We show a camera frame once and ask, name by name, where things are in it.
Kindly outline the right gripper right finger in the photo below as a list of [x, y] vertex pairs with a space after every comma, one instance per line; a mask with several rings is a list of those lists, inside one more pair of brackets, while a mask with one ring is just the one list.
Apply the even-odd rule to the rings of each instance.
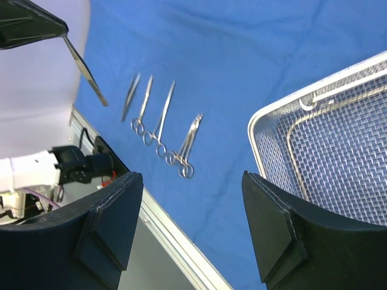
[[385, 289], [386, 228], [335, 214], [255, 173], [242, 195], [268, 289]]

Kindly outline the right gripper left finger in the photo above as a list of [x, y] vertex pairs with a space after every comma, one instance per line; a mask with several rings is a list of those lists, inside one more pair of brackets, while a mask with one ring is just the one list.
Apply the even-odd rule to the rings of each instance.
[[142, 195], [142, 175], [128, 172], [55, 211], [3, 225], [1, 288], [117, 289]]

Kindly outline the metal mesh instrument tray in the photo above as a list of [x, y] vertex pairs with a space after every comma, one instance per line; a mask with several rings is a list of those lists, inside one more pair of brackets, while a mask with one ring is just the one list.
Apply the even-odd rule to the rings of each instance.
[[386, 225], [386, 53], [263, 107], [247, 133], [263, 178], [326, 210]]

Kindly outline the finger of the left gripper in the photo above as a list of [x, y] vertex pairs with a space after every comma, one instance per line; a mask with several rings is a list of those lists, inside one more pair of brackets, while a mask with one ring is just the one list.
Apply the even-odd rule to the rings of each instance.
[[62, 34], [45, 34], [35, 36], [12, 36], [10, 34], [1, 33], [1, 50], [9, 50], [12, 48], [21, 47], [24, 45], [32, 44], [42, 40], [54, 39], [58, 37], [64, 37]]
[[1, 33], [12, 36], [68, 34], [65, 21], [33, 1], [1, 1]]

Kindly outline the steel forceps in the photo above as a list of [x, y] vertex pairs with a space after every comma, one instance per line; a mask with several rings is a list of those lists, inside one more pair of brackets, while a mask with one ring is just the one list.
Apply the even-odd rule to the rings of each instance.
[[195, 117], [179, 152], [172, 150], [166, 154], [166, 163], [170, 166], [178, 166], [178, 174], [182, 178], [191, 179], [194, 176], [194, 167], [189, 162], [189, 155], [202, 119], [203, 114], [198, 114]]
[[161, 137], [164, 129], [164, 123], [166, 120], [167, 112], [169, 109], [169, 105], [171, 102], [171, 98], [174, 92], [175, 88], [175, 81], [172, 81], [171, 87], [169, 89], [169, 93], [167, 95], [167, 99], [164, 103], [163, 111], [161, 113], [160, 119], [158, 121], [157, 127], [151, 132], [151, 131], [146, 131], [143, 134], [143, 142], [145, 145], [150, 146], [153, 143], [156, 144], [156, 149], [155, 153], [159, 158], [164, 158], [167, 154], [167, 147], [166, 145], [162, 142]]

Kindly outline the blue surgical wrap cloth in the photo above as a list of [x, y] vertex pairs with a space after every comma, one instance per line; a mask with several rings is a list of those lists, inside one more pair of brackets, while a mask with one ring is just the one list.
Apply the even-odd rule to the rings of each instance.
[[[247, 136], [262, 107], [386, 50], [385, 1], [91, 1], [85, 61], [109, 105], [82, 82], [77, 109], [234, 289], [264, 289], [241, 180], [257, 166]], [[158, 123], [173, 92], [162, 140], [178, 150], [203, 115], [184, 179], [122, 121]]]

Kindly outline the steel tweezers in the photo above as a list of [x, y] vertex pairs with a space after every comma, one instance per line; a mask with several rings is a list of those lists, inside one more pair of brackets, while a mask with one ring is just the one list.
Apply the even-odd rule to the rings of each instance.
[[140, 78], [141, 78], [141, 73], [139, 72], [132, 79], [132, 82], [131, 82], [131, 84], [129, 86], [129, 90], [128, 90], [128, 93], [127, 93], [127, 96], [126, 96], [125, 104], [123, 106], [121, 122], [124, 122], [126, 120], [126, 116], [127, 116], [129, 107], [131, 105], [132, 98], [133, 98], [133, 96], [135, 94], [135, 90], [137, 89], [138, 83], [140, 81]]
[[91, 74], [91, 71], [89, 70], [89, 68], [88, 68], [87, 64], [84, 62], [84, 60], [82, 59], [82, 56], [74, 48], [73, 44], [70, 42], [70, 40], [68, 39], [67, 36], [64, 36], [63, 39], [64, 39], [73, 59], [75, 61], [75, 64], [77, 65], [79, 71], [84, 76], [86, 81], [89, 83], [90, 87], [92, 87], [93, 91], [98, 96], [101, 104], [103, 106], [108, 106], [108, 102], [107, 102], [106, 98], [103, 96], [99, 86], [97, 85], [93, 75]]

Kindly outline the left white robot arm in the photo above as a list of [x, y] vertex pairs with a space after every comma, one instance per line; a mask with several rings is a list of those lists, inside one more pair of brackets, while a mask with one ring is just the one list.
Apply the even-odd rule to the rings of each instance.
[[53, 147], [67, 137], [83, 77], [103, 96], [83, 60], [89, 1], [1, 2], [1, 223], [22, 219], [27, 198], [57, 208], [63, 169]]

